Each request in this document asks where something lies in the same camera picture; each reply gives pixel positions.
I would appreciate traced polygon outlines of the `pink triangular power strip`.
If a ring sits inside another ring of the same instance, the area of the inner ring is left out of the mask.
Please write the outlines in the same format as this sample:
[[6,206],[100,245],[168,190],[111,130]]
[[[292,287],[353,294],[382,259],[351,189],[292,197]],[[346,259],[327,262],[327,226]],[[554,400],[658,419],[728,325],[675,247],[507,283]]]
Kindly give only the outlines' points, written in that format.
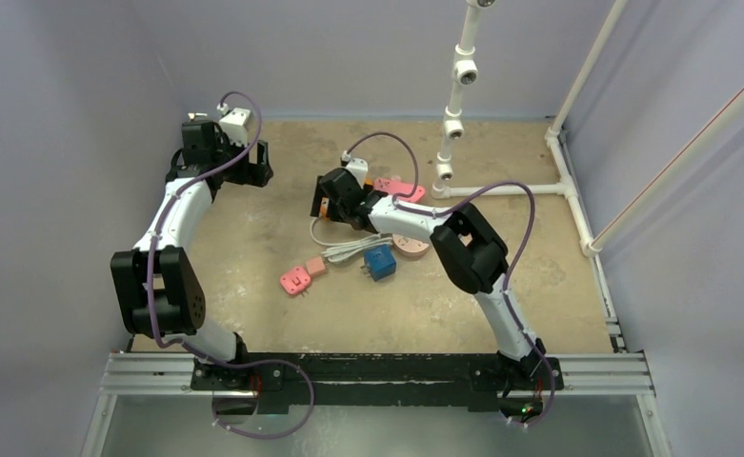
[[373,181],[373,189],[389,195],[400,194],[399,200],[407,203],[418,203],[426,194],[425,188],[420,185],[415,186],[413,183],[387,178],[376,178]]

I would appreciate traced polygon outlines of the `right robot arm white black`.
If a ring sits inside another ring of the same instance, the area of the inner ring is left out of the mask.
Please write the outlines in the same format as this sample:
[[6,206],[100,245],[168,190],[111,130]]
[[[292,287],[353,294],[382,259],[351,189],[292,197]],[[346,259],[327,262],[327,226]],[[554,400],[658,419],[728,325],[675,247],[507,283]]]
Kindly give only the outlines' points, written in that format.
[[316,196],[327,200],[333,221],[430,244],[450,281],[481,307],[510,385],[525,387],[541,368],[552,367],[510,290],[517,262],[507,258],[506,243],[470,199],[451,208],[422,206],[408,193],[360,185],[345,168],[319,177]]

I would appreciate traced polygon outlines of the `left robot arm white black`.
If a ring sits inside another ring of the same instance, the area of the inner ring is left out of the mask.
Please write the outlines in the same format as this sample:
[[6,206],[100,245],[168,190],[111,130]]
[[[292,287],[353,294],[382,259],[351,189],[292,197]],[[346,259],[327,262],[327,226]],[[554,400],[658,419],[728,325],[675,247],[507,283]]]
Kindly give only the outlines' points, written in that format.
[[188,255],[197,226],[224,183],[266,186],[273,176],[268,145],[250,138],[251,112],[225,109],[218,120],[194,113],[181,127],[164,198],[146,233],[111,257],[124,327],[161,348],[180,344],[209,364],[226,388],[251,379],[242,338],[206,316],[205,292]]

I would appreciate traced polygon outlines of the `light pink small plug adapter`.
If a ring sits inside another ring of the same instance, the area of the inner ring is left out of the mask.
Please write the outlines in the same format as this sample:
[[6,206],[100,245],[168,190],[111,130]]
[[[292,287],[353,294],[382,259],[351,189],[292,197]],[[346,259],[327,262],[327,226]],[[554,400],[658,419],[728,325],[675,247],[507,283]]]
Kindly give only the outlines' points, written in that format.
[[310,277],[318,277],[327,272],[327,265],[321,256],[315,256],[305,262],[305,270]]

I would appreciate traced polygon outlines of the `pink round power strip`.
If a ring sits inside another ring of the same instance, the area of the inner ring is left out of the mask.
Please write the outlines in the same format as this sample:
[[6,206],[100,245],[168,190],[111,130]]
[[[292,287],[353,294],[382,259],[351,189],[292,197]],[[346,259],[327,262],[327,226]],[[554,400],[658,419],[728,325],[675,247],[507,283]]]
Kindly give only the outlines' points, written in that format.
[[430,244],[398,234],[392,235],[392,246],[399,254],[410,259],[420,259],[431,249]]

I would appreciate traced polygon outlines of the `orange power strip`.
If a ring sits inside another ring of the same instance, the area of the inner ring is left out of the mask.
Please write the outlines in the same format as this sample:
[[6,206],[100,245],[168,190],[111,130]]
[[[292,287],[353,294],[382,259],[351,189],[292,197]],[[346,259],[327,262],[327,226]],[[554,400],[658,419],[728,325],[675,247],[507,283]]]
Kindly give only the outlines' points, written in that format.
[[323,219],[323,220],[329,220],[330,219],[329,210],[330,210],[330,200],[327,197],[323,197],[321,199],[319,209],[318,209],[318,218]]

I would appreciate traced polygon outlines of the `blue cube socket adapter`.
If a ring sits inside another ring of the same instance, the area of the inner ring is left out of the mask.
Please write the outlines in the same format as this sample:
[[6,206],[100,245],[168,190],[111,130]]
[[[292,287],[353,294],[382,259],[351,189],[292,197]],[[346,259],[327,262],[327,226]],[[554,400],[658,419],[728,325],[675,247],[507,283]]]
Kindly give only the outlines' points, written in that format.
[[370,248],[363,253],[364,270],[374,282],[381,281],[396,272],[397,264],[388,245]]

